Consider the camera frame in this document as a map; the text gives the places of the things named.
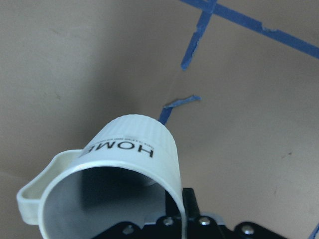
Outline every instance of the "metal screw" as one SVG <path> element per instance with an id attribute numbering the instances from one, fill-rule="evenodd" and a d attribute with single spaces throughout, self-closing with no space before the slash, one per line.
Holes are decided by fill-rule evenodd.
<path id="1" fill-rule="evenodd" d="M 123 229 L 123 234 L 125 235 L 129 235 L 132 234 L 134 232 L 134 228 L 132 227 L 132 225 L 128 225 Z"/>
<path id="2" fill-rule="evenodd" d="M 202 226 L 208 226 L 210 224 L 210 219 L 208 217 L 201 217 L 198 222 Z"/>
<path id="3" fill-rule="evenodd" d="M 244 225 L 242 228 L 241 228 L 241 231 L 246 234 L 246 235 L 252 235 L 254 234 L 254 229 L 250 226 L 250 225 Z"/>
<path id="4" fill-rule="evenodd" d="M 165 218 L 163 220 L 163 223 L 164 223 L 165 226 L 171 226 L 171 225 L 173 225 L 174 221 L 173 221 L 173 219 L 171 217 L 168 217 L 168 218 Z"/>

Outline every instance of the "white mug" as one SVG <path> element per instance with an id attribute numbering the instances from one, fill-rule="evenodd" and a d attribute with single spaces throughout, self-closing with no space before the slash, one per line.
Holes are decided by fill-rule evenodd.
<path id="1" fill-rule="evenodd" d="M 130 221 L 141 228 L 165 216 L 165 192 L 186 216 L 175 141 L 164 125 L 142 115 L 108 123 L 83 150 L 56 155 L 17 194 L 22 219 L 44 239 L 90 239 Z"/>

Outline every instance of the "blue painter's tape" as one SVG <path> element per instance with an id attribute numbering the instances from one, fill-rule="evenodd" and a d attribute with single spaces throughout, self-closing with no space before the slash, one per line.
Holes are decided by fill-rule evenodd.
<path id="1" fill-rule="evenodd" d="M 200 101 L 200 100 L 201 100 L 201 97 L 199 97 L 199 96 L 191 96 L 191 97 L 188 97 L 187 99 L 177 100 L 177 101 L 174 101 L 173 103 L 169 104 L 168 106 L 164 106 L 163 110 L 159 116 L 159 122 L 161 122 L 163 125 L 165 125 L 168 121 L 168 118 L 169 118 L 170 113 L 173 110 L 173 108 L 187 104 L 189 102 Z"/>
<path id="2" fill-rule="evenodd" d="M 262 22 L 244 14 L 220 4 L 216 4 L 214 14 L 319 59 L 319 47 L 311 45 L 283 31 L 265 28 L 263 27 Z"/>
<path id="3" fill-rule="evenodd" d="M 194 32 L 194 34 L 190 40 L 190 43 L 188 45 L 188 48 L 185 52 L 184 58 L 183 58 L 181 65 L 180 65 L 184 71 L 188 68 L 188 66 L 193 58 L 194 52 L 197 49 L 197 46 L 198 46 L 200 39 L 204 35 L 204 32 L 206 30 L 206 27 L 209 23 L 211 16 L 212 16 L 211 13 L 206 13 L 203 11 L 200 18 L 199 18 L 199 21 L 197 24 L 197 31 Z"/>
<path id="4" fill-rule="evenodd" d="M 207 28 L 207 25 L 210 21 L 212 14 L 216 14 L 236 24 L 239 24 L 243 27 L 246 27 L 250 30 L 253 30 L 257 33 L 260 33 L 264 36 L 267 36 L 271 39 L 279 41 L 287 46 L 290 46 L 296 50 L 299 50 L 303 53 L 306 53 L 310 56 L 313 56 L 319 59 L 319 47 L 311 45 L 310 43 L 307 43 L 283 31 L 276 30 L 276 29 L 268 29 L 263 26 L 262 22 L 257 21 L 239 12 L 236 12 L 232 9 L 229 9 L 223 5 L 220 5 L 217 3 L 217 0 L 181 0 L 181 1 L 202 10 L 202 14 L 197 23 L 197 31 L 193 34 L 181 63 L 181 67 L 184 71 L 188 68 L 193 58 L 194 52 L 197 49 L 200 39 L 204 35 L 204 32 Z"/>
<path id="5" fill-rule="evenodd" d="M 311 235 L 309 236 L 308 239 L 315 239 L 316 235 L 318 234 L 318 232 L 319 232 L 319 224 L 316 226 L 316 228 L 314 229 L 313 233 L 311 233 Z"/>
<path id="6" fill-rule="evenodd" d="M 180 65 L 181 68 L 185 71 L 188 68 L 188 66 L 193 58 L 194 52 L 197 49 L 197 46 L 198 46 L 200 39 L 204 35 L 204 32 L 207 28 L 207 25 L 210 21 L 210 18 L 214 12 L 217 0 L 209 0 L 209 1 L 181 0 L 181 1 L 188 3 L 188 4 L 191 4 L 192 6 L 195 6 L 203 11 L 200 15 L 200 18 L 199 18 L 197 26 L 196 26 L 197 30 L 196 30 L 196 32 L 194 32 L 194 34 L 190 40 L 190 43 L 188 45 L 188 48 L 185 52 L 185 55 L 183 57 L 181 65 Z"/>

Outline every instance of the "mug handle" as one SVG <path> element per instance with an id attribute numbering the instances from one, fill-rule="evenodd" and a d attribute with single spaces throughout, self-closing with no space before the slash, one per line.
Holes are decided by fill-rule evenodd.
<path id="1" fill-rule="evenodd" d="M 39 175 L 19 190 L 16 199 L 25 223 L 38 225 L 38 207 L 45 188 L 80 155 L 81 151 L 75 149 L 57 154 Z"/>

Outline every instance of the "torn tape piece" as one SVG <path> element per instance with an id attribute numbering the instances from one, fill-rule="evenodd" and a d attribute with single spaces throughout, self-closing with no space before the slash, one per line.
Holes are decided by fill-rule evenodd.
<path id="1" fill-rule="evenodd" d="M 168 106 L 164 106 L 163 110 L 159 116 L 159 122 L 162 123 L 163 125 L 165 125 L 168 121 L 168 118 L 169 118 L 170 113 L 171 113 L 173 108 L 190 103 L 190 102 L 193 102 L 193 101 L 200 101 L 200 100 L 201 100 L 201 97 L 199 97 L 199 96 L 191 96 L 191 97 L 188 97 L 184 100 L 174 101 L 173 103 L 169 104 Z"/>
<path id="2" fill-rule="evenodd" d="M 311 235 L 309 236 L 308 239 L 315 239 L 316 235 L 318 234 L 318 232 L 319 232 L 319 224 L 316 226 L 316 228 L 314 229 L 313 233 L 311 233 Z"/>
<path id="3" fill-rule="evenodd" d="M 218 3 L 215 6 L 214 14 L 319 59 L 319 47 L 311 45 L 283 31 L 265 28 L 262 22 L 244 14 Z"/>
<path id="4" fill-rule="evenodd" d="M 197 31 L 193 34 L 193 36 L 190 40 L 190 43 L 188 45 L 188 48 L 185 52 L 185 55 L 183 57 L 183 60 L 181 62 L 181 65 L 180 65 L 184 71 L 188 68 L 188 66 L 193 58 L 194 52 L 197 49 L 197 46 L 198 46 L 200 39 L 204 35 L 204 32 L 207 28 L 207 25 L 209 23 L 211 16 L 212 16 L 211 13 L 206 13 L 203 11 L 200 18 L 199 18 L 199 21 L 197 23 Z"/>
<path id="5" fill-rule="evenodd" d="M 181 0 L 184 3 L 187 3 L 191 6 L 194 6 L 196 8 L 201 9 L 204 12 L 207 13 L 213 13 L 214 12 L 214 6 L 217 2 L 217 0 Z"/>

